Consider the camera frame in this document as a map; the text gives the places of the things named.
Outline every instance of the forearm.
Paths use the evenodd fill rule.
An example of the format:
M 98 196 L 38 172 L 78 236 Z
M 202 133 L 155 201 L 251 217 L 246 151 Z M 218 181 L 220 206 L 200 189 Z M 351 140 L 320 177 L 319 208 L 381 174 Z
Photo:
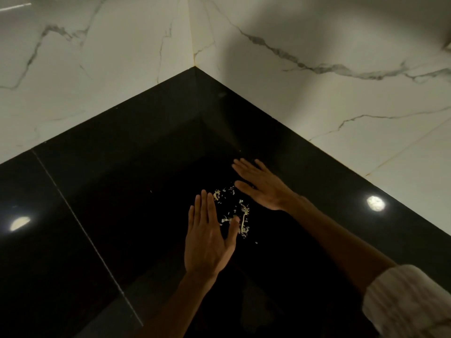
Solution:
M 287 212 L 319 242 L 361 294 L 377 276 L 396 266 L 390 258 L 323 214 L 304 197 L 296 195 Z
M 182 338 L 215 281 L 214 277 L 185 274 L 169 301 L 144 325 L 136 338 Z

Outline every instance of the plaid sleeve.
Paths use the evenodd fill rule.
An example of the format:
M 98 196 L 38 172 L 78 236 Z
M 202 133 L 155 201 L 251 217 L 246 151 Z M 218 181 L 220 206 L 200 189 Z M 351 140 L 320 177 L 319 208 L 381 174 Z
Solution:
M 367 288 L 363 312 L 384 338 L 451 337 L 451 295 L 412 265 L 377 277 Z

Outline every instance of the white marble wall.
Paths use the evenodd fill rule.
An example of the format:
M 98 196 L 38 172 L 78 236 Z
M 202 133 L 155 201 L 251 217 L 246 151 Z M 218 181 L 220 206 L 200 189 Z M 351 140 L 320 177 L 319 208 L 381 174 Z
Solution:
M 189 8 L 196 66 L 451 234 L 451 0 Z
M 193 64 L 188 0 L 0 0 L 0 163 Z

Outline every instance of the bright light spot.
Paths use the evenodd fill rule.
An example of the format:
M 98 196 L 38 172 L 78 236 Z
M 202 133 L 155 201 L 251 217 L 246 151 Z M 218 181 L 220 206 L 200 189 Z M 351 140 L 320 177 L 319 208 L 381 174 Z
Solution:
M 27 4 L 18 4 L 18 5 L 16 5 L 16 6 L 0 8 L 0 12 L 3 12 L 3 11 L 9 11 L 9 10 L 16 9 L 16 8 L 20 8 L 20 7 L 24 7 L 24 6 L 31 6 L 31 3 L 27 3 Z
M 31 221 L 30 217 L 19 217 L 11 224 L 11 227 L 9 228 L 9 230 L 11 230 L 11 231 L 17 230 L 20 227 L 23 227 L 29 221 Z
M 382 199 L 376 196 L 371 196 L 367 199 L 367 203 L 371 210 L 382 211 L 385 208 L 385 203 Z

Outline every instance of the hand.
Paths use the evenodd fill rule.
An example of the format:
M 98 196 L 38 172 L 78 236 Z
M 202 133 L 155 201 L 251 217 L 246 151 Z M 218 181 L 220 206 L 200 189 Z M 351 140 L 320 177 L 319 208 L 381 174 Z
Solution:
M 232 167 L 240 177 L 256 187 L 256 189 L 252 188 L 247 183 L 238 180 L 235 181 L 236 188 L 250 196 L 258 204 L 270 210 L 288 212 L 291 204 L 296 203 L 299 196 L 291 191 L 278 176 L 272 174 L 260 160 L 255 160 L 259 169 L 243 158 L 235 159 L 233 162 Z
M 188 234 L 185 240 L 185 268 L 187 273 L 198 273 L 207 278 L 216 278 L 224 269 L 236 246 L 240 219 L 230 221 L 229 234 L 223 239 L 216 215 L 216 206 L 211 193 L 202 190 L 194 206 L 188 212 Z

